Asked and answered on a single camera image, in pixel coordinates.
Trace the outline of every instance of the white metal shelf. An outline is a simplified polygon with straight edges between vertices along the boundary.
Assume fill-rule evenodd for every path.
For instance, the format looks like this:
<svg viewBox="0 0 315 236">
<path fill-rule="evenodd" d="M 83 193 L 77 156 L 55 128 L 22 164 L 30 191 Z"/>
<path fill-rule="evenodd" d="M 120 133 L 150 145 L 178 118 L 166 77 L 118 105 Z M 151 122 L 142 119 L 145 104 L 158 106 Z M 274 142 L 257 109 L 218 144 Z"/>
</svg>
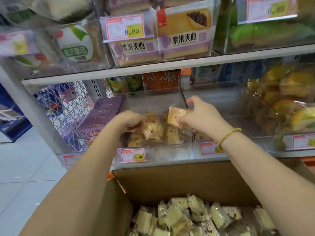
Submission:
<svg viewBox="0 0 315 236">
<path fill-rule="evenodd" d="M 199 67 L 206 65 L 215 65 L 215 64 L 224 64 L 224 63 L 234 63 L 248 60 L 257 60 L 265 58 L 274 58 L 274 57 L 283 57 L 290 55 L 301 55 L 315 52 L 314 45 L 304 45 L 304 46 L 295 46 L 287 48 L 278 48 L 272 50 L 262 50 L 247 52 L 242 54 L 231 54 L 231 55 L 222 55 L 222 56 L 213 56 L 199 59 L 187 59 L 187 60 L 178 60 L 171 62 L 147 64 L 141 66 L 125 67 L 125 68 L 115 68 L 115 69 L 106 69 L 98 70 L 85 73 L 77 73 L 70 75 L 59 75 L 38 79 L 28 79 L 23 80 L 22 83 L 25 86 L 29 85 L 47 85 L 47 84 L 57 84 L 65 83 L 71 81 L 79 80 L 91 80 L 91 79 L 100 79 L 100 78 L 110 78 L 116 76 L 124 75 L 135 75 L 143 74 L 155 71 L 166 71 L 172 69 L 181 69 L 181 68 L 191 68 Z"/>
</svg>

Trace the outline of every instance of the white floor tile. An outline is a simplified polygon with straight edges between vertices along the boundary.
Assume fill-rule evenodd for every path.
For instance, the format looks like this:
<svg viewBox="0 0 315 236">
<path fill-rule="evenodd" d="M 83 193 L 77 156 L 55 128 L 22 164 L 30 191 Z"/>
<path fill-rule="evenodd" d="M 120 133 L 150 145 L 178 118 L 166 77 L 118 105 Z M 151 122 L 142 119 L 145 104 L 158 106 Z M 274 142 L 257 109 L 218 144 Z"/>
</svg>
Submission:
<svg viewBox="0 0 315 236">
<path fill-rule="evenodd" d="M 28 182 L 0 215 L 0 235 L 17 236 L 58 181 Z"/>
<path fill-rule="evenodd" d="M 60 180 L 67 172 L 55 154 L 50 154 L 29 181 Z"/>
<path fill-rule="evenodd" d="M 0 144 L 0 183 L 27 182 L 51 153 L 34 127 L 17 142 Z"/>
<path fill-rule="evenodd" d="M 0 184 L 0 215 L 25 185 L 26 182 Z"/>
</svg>

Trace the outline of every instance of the orange package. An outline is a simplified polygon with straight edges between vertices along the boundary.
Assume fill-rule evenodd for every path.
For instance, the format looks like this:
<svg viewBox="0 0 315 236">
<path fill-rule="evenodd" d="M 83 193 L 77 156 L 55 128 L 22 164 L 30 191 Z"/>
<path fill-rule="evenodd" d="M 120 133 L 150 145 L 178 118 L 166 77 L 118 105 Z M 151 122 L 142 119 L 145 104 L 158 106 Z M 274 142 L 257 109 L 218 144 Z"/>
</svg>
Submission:
<svg viewBox="0 0 315 236">
<path fill-rule="evenodd" d="M 181 69 L 142 74 L 147 90 L 177 88 Z"/>
</svg>

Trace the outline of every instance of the beaded bracelet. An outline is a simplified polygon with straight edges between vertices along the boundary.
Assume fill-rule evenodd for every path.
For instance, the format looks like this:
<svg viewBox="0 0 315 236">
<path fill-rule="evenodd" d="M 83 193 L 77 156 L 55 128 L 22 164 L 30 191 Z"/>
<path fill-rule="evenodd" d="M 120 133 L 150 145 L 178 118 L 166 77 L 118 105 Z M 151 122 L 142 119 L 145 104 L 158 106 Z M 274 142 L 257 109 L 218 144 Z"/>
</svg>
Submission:
<svg viewBox="0 0 315 236">
<path fill-rule="evenodd" d="M 237 132 L 237 131 L 242 131 L 242 129 L 240 128 L 235 128 L 232 131 L 230 131 L 228 134 L 224 135 L 224 137 L 218 142 L 219 147 L 221 147 L 222 142 L 228 137 L 230 136 L 232 133 Z"/>
</svg>

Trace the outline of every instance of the yellow price label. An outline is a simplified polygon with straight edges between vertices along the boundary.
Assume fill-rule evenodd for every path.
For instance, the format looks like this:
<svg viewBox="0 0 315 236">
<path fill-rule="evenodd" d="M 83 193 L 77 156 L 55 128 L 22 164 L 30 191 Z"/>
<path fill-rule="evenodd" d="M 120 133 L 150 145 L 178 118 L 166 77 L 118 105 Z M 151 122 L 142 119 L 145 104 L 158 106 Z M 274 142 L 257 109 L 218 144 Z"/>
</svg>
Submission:
<svg viewBox="0 0 315 236">
<path fill-rule="evenodd" d="M 127 25 L 126 34 L 129 38 L 143 37 L 142 24 Z"/>
<path fill-rule="evenodd" d="M 285 16 L 288 12 L 289 0 L 277 2 L 268 10 L 269 18 Z"/>
<path fill-rule="evenodd" d="M 224 152 L 223 149 L 219 146 L 215 147 L 215 153 L 222 153 Z"/>
<path fill-rule="evenodd" d="M 143 154 L 135 154 L 135 161 L 144 161 L 144 155 Z"/>
<path fill-rule="evenodd" d="M 27 54 L 28 47 L 25 40 L 13 42 L 14 51 L 16 54 Z"/>
<path fill-rule="evenodd" d="M 315 139 L 309 139 L 307 142 L 308 146 L 315 147 Z"/>
</svg>

